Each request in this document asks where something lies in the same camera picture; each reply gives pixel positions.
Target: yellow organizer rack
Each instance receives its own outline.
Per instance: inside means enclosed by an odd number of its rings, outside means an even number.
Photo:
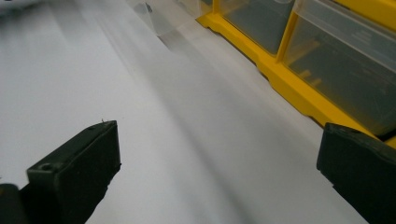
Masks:
[[[220,11],[220,2],[213,0],[212,11],[198,18],[205,28],[220,33],[228,39],[236,48],[240,49],[258,69],[266,76],[271,86],[290,102],[302,114],[316,120],[324,126],[327,122],[345,125],[347,127],[375,136],[367,128],[363,127],[348,115],[343,109],[332,103],[323,96],[312,83],[308,84],[302,76],[297,76],[285,64],[284,58],[288,51],[293,32],[299,22],[300,16],[293,10],[290,13],[285,32],[281,38],[277,53],[270,53],[256,41],[244,35],[240,29],[232,25],[224,18],[224,12]],[[349,7],[352,11],[376,21],[390,30],[396,30],[396,2],[392,0],[336,0],[340,4]],[[391,147],[396,148],[396,136],[386,141]]]

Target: white table surface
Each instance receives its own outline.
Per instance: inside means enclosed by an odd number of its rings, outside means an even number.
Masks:
[[[88,223],[365,223],[316,169],[322,129],[196,21],[159,38],[121,0],[0,21],[0,183],[102,119],[122,166]]]

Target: screw hole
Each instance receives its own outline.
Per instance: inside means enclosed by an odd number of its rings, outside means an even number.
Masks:
[[[360,133],[358,130],[351,130],[352,133]]]
[[[44,163],[42,165],[40,165],[39,169],[43,170],[43,171],[50,171],[52,170],[52,165],[50,163]]]

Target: transparent bin divider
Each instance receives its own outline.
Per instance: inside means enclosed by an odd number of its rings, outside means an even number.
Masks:
[[[396,130],[396,38],[329,1],[305,0],[284,64],[377,136]]]
[[[276,55],[294,0],[219,0],[222,16]]]
[[[211,7],[205,6],[201,0],[126,1],[156,35],[164,35],[211,10]]]

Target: yellow plastic frame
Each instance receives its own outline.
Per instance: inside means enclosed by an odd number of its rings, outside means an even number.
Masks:
[[[235,47],[240,49],[266,76],[274,88],[302,114],[316,120],[322,127],[327,123],[336,123],[367,133],[375,137],[357,121],[333,105],[320,93],[306,84],[282,64],[298,16],[291,13],[277,55],[274,57],[242,34],[219,14],[219,0],[213,0],[212,12],[197,19],[205,28],[220,33]],[[386,144],[396,148],[396,136]]]

